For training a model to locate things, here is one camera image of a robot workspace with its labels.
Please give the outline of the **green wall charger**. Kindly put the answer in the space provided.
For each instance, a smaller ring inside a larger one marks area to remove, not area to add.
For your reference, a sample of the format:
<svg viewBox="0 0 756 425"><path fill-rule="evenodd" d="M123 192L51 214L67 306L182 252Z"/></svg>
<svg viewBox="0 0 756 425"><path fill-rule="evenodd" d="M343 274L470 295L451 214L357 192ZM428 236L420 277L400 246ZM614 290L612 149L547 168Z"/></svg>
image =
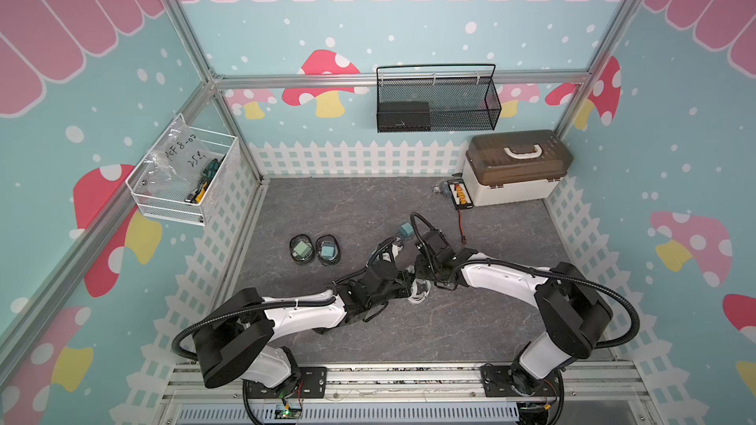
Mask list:
<svg viewBox="0 0 756 425"><path fill-rule="evenodd" d="M300 259L308 258L312 253L312 247L309 242L299 240L295 247L293 247L293 255Z"/></svg>

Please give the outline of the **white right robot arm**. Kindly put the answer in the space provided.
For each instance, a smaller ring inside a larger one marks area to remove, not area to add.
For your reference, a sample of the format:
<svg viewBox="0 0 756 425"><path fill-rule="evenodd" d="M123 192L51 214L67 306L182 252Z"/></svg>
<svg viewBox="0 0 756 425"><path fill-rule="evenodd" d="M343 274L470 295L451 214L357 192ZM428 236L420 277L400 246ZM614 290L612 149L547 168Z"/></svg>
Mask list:
<svg viewBox="0 0 756 425"><path fill-rule="evenodd" d="M537 309L543 332L512 363L509 375L526 394L558 368L591 356L612 319L610 305L569 263L535 268L490 258L476 250L452 249L431 230L417 238L422 260L415 270L449 288L484 289Z"/></svg>

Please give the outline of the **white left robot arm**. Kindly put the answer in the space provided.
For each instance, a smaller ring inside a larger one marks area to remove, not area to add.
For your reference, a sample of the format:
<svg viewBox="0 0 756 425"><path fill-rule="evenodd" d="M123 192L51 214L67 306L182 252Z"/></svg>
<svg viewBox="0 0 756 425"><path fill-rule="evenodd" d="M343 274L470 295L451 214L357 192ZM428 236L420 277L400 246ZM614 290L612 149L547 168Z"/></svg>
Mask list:
<svg viewBox="0 0 756 425"><path fill-rule="evenodd" d="M304 331L367 323L392 300L411 297L414 281L414 272L378 260L313 295L281 299L245 288L182 331L172 346L180 350L181 342L191 338L195 350L185 355L199 363L208 389L240 378L279 387L295 375L295 361L288 350L272 348L271 342Z"/></svg>

